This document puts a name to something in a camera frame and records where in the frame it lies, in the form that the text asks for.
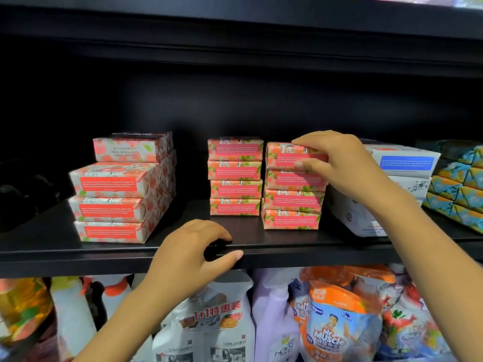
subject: stack of soap boxes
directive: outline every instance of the stack of soap boxes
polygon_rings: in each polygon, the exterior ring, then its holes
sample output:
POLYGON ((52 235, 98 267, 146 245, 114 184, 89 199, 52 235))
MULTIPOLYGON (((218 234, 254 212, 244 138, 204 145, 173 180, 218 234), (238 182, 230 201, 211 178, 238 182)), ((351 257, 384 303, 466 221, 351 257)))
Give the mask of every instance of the stack of soap boxes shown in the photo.
POLYGON ((483 143, 420 141, 441 153, 424 206, 483 234, 483 143))
POLYGON ((328 159, 326 154, 309 147, 267 143, 262 201, 266 230, 318 230, 327 183, 315 173, 295 170, 295 161, 306 158, 328 159))
POLYGON ((263 186, 260 177, 263 140, 209 139, 208 153, 210 214, 258 216, 263 186))
POLYGON ((81 241, 146 242, 176 195, 171 132, 114 133, 94 151, 97 163, 70 172, 81 241))
MULTIPOLYGON (((431 173, 438 162, 438 152, 375 141, 364 146, 392 181, 410 192, 419 204, 425 200, 431 173)), ((386 236, 382 226, 359 202, 333 187, 327 192, 327 207, 354 234, 360 237, 386 236)))

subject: blue label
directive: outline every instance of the blue label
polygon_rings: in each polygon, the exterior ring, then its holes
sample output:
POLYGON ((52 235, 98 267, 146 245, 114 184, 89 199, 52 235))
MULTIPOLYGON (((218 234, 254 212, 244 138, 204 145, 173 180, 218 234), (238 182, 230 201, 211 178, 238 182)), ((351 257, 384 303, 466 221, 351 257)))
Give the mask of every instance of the blue label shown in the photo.
POLYGON ((382 170, 431 170, 434 157, 431 156, 383 156, 381 158, 382 170))

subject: red label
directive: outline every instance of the red label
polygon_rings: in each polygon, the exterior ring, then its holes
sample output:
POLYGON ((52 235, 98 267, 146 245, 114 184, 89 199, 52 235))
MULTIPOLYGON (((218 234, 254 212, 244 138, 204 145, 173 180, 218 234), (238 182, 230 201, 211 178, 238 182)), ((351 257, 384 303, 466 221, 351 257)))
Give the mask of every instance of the red label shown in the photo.
POLYGON ((317 216, 277 216, 273 220, 273 225, 276 227, 312 227, 317 225, 317 216))
POLYGON ((247 177, 250 179, 259 179, 257 168, 255 166, 231 166, 217 167, 215 172, 217 179, 238 179, 239 177, 247 177))
POLYGON ((87 192, 137 192, 136 178, 116 176, 82 176, 82 190, 87 192))
POLYGON ((308 158, 327 161, 329 157, 324 153, 279 153, 277 154, 277 166, 293 167, 295 161, 308 158))
POLYGON ((258 185, 223 185, 218 187, 219 195, 258 195, 258 185))
POLYGON ((85 226, 87 237, 135 239, 136 227, 130 226, 85 226))
POLYGON ((134 217, 132 205, 79 205, 84 217, 134 217))
POLYGON ((218 213, 220 214, 238 214, 238 213, 250 213, 256 215, 257 205, 255 204, 241 204, 241 205, 218 205, 218 213))
POLYGON ((216 145, 217 156, 248 156, 256 155, 258 151, 257 143, 231 143, 216 145))
POLYGON ((275 194, 273 196, 274 206, 286 206, 286 207, 309 207, 319 208, 319 201, 317 197, 311 197, 306 195, 283 195, 275 194))
POLYGON ((317 174, 278 173, 275 184, 322 187, 324 180, 317 174))

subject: purple bottle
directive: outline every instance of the purple bottle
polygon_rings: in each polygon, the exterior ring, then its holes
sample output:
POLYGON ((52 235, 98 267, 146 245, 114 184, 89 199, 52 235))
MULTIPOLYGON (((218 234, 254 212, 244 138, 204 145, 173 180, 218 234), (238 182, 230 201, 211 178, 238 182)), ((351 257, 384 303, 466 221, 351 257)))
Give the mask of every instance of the purple bottle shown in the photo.
POLYGON ((260 270, 252 299, 255 362, 295 362, 300 329, 288 304, 288 285, 300 268, 260 270))

